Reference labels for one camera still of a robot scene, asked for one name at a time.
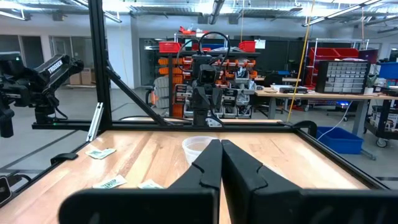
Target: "clear plastic cup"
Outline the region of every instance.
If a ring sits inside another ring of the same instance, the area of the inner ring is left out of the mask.
[[[185,153],[185,157],[187,158],[188,164],[191,165],[195,159],[206,149],[211,140],[217,138],[210,136],[195,136],[185,139],[182,142],[182,148]]]

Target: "dollar bill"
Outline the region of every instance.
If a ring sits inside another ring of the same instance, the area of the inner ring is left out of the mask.
[[[92,149],[86,152],[87,155],[91,156],[94,159],[103,159],[107,157],[108,155],[114,153],[116,149],[105,149],[105,150],[98,150],[98,149]]]
[[[156,184],[152,179],[146,180],[145,182],[138,185],[140,189],[164,189],[164,187]]]
[[[94,189],[111,189],[119,185],[125,184],[127,181],[121,176],[117,175],[115,178],[110,180],[105,180],[99,184],[93,185]]]

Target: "cardboard box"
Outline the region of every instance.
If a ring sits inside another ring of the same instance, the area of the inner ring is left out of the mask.
[[[81,74],[77,73],[69,77],[69,84],[71,85],[81,85]]]
[[[81,84],[82,85],[93,85],[93,79],[91,76],[91,68],[84,68],[81,71]]]

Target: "blue bin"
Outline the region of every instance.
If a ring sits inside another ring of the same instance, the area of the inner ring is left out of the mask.
[[[380,64],[380,78],[398,79],[398,62],[385,62]]]
[[[332,127],[318,127],[317,139]],[[355,134],[349,133],[342,128],[335,128],[319,139],[320,142],[327,145],[337,153],[342,154],[360,154],[362,150],[363,139]]]

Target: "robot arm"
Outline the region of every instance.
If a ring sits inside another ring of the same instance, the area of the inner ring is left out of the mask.
[[[19,52],[0,53],[0,136],[13,135],[11,103],[35,108],[39,124],[54,122],[56,118],[48,115],[59,111],[55,90],[83,67],[81,60],[63,54],[54,55],[41,66],[30,69],[23,65]]]

